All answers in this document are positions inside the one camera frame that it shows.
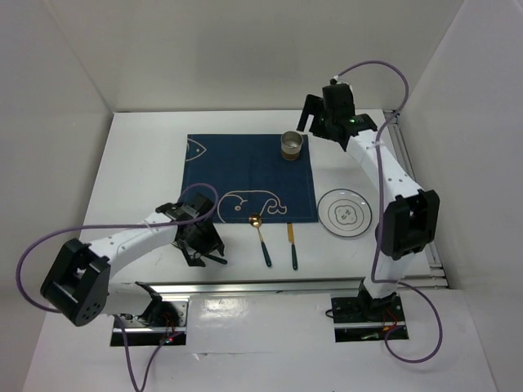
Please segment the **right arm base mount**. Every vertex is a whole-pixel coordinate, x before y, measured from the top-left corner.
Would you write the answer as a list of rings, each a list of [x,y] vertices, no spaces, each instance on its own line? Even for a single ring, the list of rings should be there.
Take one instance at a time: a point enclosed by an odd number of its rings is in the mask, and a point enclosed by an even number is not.
[[[400,296],[393,294],[373,303],[363,293],[335,296],[324,315],[333,321],[337,343],[408,340],[409,333]]]

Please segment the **gold fork green handle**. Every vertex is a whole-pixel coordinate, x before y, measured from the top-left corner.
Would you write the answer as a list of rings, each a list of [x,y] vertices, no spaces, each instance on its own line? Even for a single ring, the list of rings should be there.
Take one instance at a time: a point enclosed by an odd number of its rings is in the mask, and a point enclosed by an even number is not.
[[[221,257],[217,257],[217,256],[214,256],[214,255],[203,255],[203,257],[211,260],[211,261],[215,261],[219,264],[222,264],[222,265],[227,265],[228,264],[228,261],[226,259],[223,259]]]

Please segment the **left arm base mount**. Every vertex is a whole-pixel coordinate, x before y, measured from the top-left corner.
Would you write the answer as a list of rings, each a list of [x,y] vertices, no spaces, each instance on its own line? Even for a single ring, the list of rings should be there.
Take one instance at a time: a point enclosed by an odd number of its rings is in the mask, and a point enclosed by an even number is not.
[[[188,296],[165,296],[154,321],[130,314],[120,314],[130,347],[177,346],[186,344]]]

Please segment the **blue whale placemat cloth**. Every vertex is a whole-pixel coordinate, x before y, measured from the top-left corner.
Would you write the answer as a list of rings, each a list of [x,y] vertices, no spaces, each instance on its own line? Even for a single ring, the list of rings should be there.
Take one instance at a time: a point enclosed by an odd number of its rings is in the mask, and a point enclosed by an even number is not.
[[[298,158],[288,161],[279,134],[188,135],[181,187],[196,183],[217,191],[215,223],[243,224],[255,213],[265,224],[318,220],[306,137]]]

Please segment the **gold knife green handle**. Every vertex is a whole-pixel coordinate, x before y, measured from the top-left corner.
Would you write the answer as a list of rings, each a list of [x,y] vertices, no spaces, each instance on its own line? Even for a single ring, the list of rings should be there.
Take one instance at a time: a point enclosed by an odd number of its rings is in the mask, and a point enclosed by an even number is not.
[[[297,249],[295,246],[293,224],[291,222],[287,223],[287,230],[288,230],[288,240],[291,244],[292,267],[293,267],[293,270],[297,271],[298,270]]]

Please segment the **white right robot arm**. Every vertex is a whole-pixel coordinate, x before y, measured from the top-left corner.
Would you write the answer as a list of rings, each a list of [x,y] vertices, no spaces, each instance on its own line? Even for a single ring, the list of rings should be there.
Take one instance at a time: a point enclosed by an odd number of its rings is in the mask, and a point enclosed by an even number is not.
[[[297,129],[340,144],[378,191],[377,249],[355,306],[360,317],[376,321],[391,307],[415,256],[434,240],[440,198],[405,172],[371,117],[356,114],[347,84],[332,81],[321,96],[306,96]]]

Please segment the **small metal cup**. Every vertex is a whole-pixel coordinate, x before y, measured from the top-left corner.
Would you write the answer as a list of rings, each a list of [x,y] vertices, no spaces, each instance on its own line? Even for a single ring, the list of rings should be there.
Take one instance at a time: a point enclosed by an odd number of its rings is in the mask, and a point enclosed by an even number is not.
[[[299,158],[302,150],[303,136],[297,131],[286,131],[280,137],[280,152],[282,157],[288,161]]]

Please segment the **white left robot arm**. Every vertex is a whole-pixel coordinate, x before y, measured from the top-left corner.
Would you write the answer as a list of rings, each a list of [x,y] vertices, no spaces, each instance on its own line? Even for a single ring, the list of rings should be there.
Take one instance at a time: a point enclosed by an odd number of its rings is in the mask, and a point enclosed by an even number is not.
[[[176,325],[176,309],[149,284],[112,279],[167,245],[177,248],[189,266],[203,267],[206,260],[225,265],[225,245],[212,223],[212,209],[210,199],[196,194],[187,202],[157,207],[136,228],[91,243],[71,239],[61,247],[40,292],[77,327],[100,314],[134,318],[144,326]]]

